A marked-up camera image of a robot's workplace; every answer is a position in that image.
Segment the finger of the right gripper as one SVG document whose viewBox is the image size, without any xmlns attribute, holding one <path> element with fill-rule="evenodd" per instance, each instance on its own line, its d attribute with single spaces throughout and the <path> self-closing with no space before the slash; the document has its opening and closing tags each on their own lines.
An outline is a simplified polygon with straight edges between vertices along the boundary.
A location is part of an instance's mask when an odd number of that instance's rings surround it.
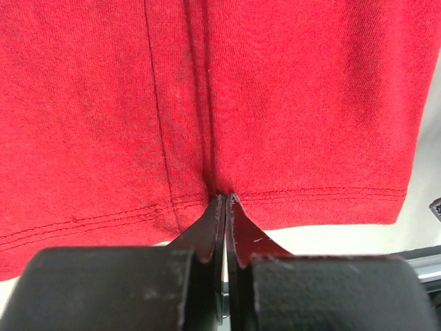
<svg viewBox="0 0 441 331">
<path fill-rule="evenodd" d="M 441 198 L 434 200 L 429 205 L 429 209 L 433 213 L 433 215 L 437 218 L 437 220 L 441 221 Z"/>
</svg>

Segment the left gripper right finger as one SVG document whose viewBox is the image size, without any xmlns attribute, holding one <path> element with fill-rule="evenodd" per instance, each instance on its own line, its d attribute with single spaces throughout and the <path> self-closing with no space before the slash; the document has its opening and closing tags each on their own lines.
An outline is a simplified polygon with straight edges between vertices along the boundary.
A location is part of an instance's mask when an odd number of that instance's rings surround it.
<svg viewBox="0 0 441 331">
<path fill-rule="evenodd" d="M 225 218 L 233 330 L 439 329 L 439 309 L 404 257 L 291 254 L 235 194 Z"/>
</svg>

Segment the red t-shirt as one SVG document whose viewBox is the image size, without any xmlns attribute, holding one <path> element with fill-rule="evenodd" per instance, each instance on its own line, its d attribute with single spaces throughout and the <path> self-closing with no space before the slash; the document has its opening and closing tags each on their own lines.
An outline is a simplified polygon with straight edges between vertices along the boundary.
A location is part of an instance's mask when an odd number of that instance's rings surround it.
<svg viewBox="0 0 441 331">
<path fill-rule="evenodd" d="M 395 223 L 439 49 L 439 1 L 2 1 L 1 279 L 219 193 L 264 230 Z"/>
</svg>

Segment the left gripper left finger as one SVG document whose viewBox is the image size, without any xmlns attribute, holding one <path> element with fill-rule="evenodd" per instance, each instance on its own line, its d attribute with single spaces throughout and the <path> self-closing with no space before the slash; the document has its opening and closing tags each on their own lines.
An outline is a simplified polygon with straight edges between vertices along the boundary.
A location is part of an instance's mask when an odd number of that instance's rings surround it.
<svg viewBox="0 0 441 331">
<path fill-rule="evenodd" d="M 2 330 L 215 330 L 223 320 L 223 195 L 165 246 L 49 248 L 36 254 Z"/>
</svg>

